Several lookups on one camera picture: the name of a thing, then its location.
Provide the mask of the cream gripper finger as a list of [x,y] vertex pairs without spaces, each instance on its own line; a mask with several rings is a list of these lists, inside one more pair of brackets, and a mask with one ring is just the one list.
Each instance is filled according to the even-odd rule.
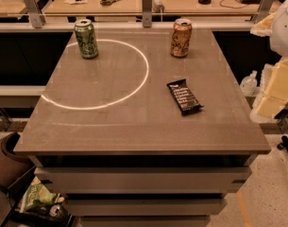
[[270,37],[272,34],[271,26],[275,15],[276,13],[271,13],[266,16],[250,29],[250,33],[259,37]]
[[250,119],[270,122],[288,103],[288,58],[275,65],[266,64],[262,71],[260,91],[253,103]]

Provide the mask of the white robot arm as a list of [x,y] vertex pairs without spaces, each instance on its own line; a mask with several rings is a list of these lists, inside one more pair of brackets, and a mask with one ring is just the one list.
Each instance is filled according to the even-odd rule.
[[288,103],[288,0],[250,30],[256,36],[268,36],[272,51],[281,59],[271,67],[271,76],[262,97],[257,99],[250,118],[263,123],[272,120]]

